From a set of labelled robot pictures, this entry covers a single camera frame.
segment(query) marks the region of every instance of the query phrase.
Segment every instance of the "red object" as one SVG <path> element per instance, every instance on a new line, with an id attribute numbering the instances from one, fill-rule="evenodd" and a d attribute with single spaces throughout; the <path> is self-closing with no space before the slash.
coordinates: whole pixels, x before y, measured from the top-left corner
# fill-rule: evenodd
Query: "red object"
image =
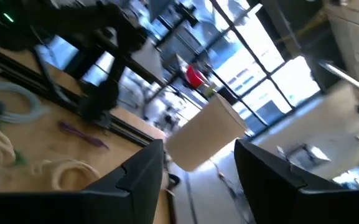
<path id="1" fill-rule="evenodd" d="M 200 71 L 194 69 L 193 66 L 189 65 L 187 67 L 185 79 L 191 87 L 198 88 L 201 84 L 203 84 L 204 80 L 202 77 L 203 74 Z"/>

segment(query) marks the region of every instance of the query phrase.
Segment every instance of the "white wall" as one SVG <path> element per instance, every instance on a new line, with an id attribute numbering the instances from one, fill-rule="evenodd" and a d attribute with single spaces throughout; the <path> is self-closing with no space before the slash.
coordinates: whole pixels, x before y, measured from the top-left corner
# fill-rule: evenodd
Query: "white wall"
<path id="1" fill-rule="evenodd" d="M 312 170 L 331 179 L 359 165 L 359 115 L 352 87 L 339 83 L 330 93 L 299 110 L 270 132 L 253 141 L 277 154 L 277 146 L 291 148 L 308 143 L 322 150 L 331 162 Z"/>

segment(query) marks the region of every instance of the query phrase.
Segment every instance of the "wooden desk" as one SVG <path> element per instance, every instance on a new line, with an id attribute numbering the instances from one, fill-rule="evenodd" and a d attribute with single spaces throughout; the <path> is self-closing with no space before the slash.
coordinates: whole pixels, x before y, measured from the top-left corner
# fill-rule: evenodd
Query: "wooden desk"
<path id="1" fill-rule="evenodd" d="M 35 63 L 29 57 L 29 54 L 3 52 L 37 71 Z M 79 93 L 80 90 L 77 88 L 72 77 L 54 67 L 51 67 L 51 69 L 54 78 L 56 78 L 59 84 Z M 29 107 L 23 97 L 12 93 L 1 93 L 0 100 L 3 100 L 9 111 L 15 113 L 26 113 Z M 141 149 L 139 146 L 114 134 L 106 136 L 102 130 L 82 122 L 77 115 L 43 98 L 40 98 L 40 100 L 43 105 L 49 107 L 49 113 L 31 123 L 2 123 L 1 126 L 1 131 L 11 140 L 14 147 L 23 154 L 30 164 L 44 159 L 72 158 L 87 162 L 97 169 L 101 175 L 105 175 Z M 164 138 L 163 132 L 149 126 L 143 120 L 124 109 L 115 109 L 113 114 L 154 138 Z M 69 122 L 84 133 L 102 139 L 109 146 L 110 150 L 98 149 L 75 136 L 61 132 L 57 126 L 57 122 L 61 120 Z M 82 189 L 84 184 L 82 175 L 76 171 L 67 172 L 62 181 L 62 185 L 65 188 L 73 190 Z M 0 191 L 39 192 L 51 190 L 50 177 L 47 171 L 41 176 L 30 175 L 29 166 L 9 167 L 0 171 Z M 166 193 L 163 191 L 160 193 L 154 223 L 169 223 Z"/>

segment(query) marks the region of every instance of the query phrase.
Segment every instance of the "green light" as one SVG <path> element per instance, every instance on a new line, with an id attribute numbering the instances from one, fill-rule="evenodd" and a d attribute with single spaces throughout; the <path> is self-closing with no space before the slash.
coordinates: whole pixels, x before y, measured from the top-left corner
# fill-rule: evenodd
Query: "green light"
<path id="1" fill-rule="evenodd" d="M 4 16 L 6 19 L 9 19 L 10 22 L 14 22 L 14 20 L 8 14 L 4 13 Z"/>

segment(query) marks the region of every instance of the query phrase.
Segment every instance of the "metal pole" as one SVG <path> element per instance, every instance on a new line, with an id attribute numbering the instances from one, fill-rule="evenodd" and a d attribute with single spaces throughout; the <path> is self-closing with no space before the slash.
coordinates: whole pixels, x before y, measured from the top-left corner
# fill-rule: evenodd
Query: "metal pole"
<path id="1" fill-rule="evenodd" d="M 352 84 L 354 87 L 359 89 L 359 81 L 352 78 L 350 75 L 346 74 L 344 71 L 342 71 L 341 69 L 339 69 L 335 65 L 332 65 L 330 62 L 324 61 L 324 60 L 320 61 L 319 65 L 321 65 L 322 67 L 327 69 L 329 72 L 331 72 L 334 75 L 344 79 L 345 81 L 347 81 L 348 83 Z"/>

